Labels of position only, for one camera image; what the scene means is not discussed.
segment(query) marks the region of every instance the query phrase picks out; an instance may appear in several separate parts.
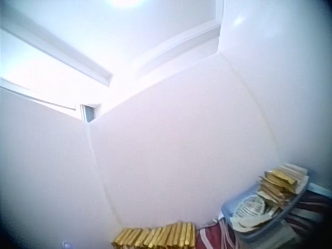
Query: blue plastic bin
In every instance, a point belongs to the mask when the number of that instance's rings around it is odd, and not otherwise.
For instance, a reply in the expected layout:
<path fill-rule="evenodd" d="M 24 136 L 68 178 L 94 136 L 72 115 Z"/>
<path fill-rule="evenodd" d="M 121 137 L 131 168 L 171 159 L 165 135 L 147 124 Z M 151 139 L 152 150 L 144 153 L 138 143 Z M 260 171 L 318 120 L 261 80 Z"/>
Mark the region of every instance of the blue plastic bin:
<path fill-rule="evenodd" d="M 271 221 L 269 221 L 267 224 L 265 224 L 262 228 L 260 228 L 259 230 L 255 230 L 253 232 L 249 232 L 249 233 L 241 233 L 241 232 L 237 232 L 234 230 L 234 232 L 237 234 L 237 236 L 239 236 L 243 241 L 245 242 L 253 242 L 256 241 L 258 239 L 260 239 L 261 237 L 263 237 L 264 235 L 266 235 L 267 233 L 269 233 L 270 231 L 272 231 L 278 224 L 278 222 L 280 222 L 283 218 L 285 218 L 285 216 L 287 216 L 287 214 L 292 210 L 292 208 L 295 206 L 295 204 L 298 202 L 298 200 L 303 196 L 303 194 L 306 192 L 308 185 L 309 185 L 309 180 L 306 184 L 306 186 L 303 188 L 303 190 L 301 191 L 301 193 L 299 193 L 286 207 L 283 211 L 281 211 L 276 217 L 274 217 Z M 222 207 L 222 213 L 225 216 L 226 222 L 227 224 L 230 225 L 230 227 L 232 226 L 232 223 L 230 221 L 230 218 L 233 216 L 233 213 L 235 212 L 236 207 L 238 206 L 238 204 L 246 197 L 250 196 L 250 195 L 254 195 L 256 194 L 256 191 L 259 189 L 259 184 L 255 184 L 254 186 L 252 186 L 250 189 L 248 189 L 247 191 L 241 193 L 240 195 L 236 196 L 235 198 L 227 201 L 223 207 Z"/>

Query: ceiling light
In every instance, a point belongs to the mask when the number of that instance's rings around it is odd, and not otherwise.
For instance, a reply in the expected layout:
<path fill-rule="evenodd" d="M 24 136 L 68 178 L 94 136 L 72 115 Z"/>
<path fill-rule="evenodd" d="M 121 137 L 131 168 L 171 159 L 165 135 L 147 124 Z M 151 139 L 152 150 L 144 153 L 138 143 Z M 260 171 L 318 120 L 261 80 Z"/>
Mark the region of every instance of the ceiling light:
<path fill-rule="evenodd" d="M 143 0 L 108 0 L 108 2 L 116 8 L 125 9 L 138 6 Z"/>

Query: white ceiling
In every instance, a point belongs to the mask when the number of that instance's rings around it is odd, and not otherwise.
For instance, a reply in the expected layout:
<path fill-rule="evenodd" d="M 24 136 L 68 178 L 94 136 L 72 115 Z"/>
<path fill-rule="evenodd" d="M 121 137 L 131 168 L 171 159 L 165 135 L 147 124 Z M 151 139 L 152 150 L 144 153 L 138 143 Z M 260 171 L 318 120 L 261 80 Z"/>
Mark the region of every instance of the white ceiling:
<path fill-rule="evenodd" d="M 167 39 L 215 19 L 216 0 L 5 0 L 91 60 L 116 73 Z"/>

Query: stack of gold bars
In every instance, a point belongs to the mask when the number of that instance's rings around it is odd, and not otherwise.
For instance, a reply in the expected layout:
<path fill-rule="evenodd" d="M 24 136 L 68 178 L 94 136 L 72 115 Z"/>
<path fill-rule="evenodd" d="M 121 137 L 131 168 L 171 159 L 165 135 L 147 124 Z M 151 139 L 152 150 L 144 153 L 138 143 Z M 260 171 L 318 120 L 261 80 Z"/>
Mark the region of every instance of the stack of gold bars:
<path fill-rule="evenodd" d="M 112 242 L 115 249 L 130 248 L 185 248 L 196 246 L 196 230 L 193 223 L 174 223 L 165 227 L 125 228 Z"/>
<path fill-rule="evenodd" d="M 270 206 L 284 208 L 299 194 L 308 181 L 308 171 L 302 167 L 285 164 L 277 167 L 260 178 L 257 192 Z"/>

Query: gold bar stack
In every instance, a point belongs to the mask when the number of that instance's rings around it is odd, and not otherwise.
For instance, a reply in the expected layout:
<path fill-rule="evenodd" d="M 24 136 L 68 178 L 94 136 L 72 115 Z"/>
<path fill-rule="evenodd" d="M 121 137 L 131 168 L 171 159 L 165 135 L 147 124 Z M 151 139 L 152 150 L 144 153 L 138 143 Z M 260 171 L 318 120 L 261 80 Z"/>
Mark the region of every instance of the gold bar stack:
<path fill-rule="evenodd" d="M 115 249 L 195 249 L 193 223 L 177 222 L 165 227 L 125 228 L 112 242 Z"/>

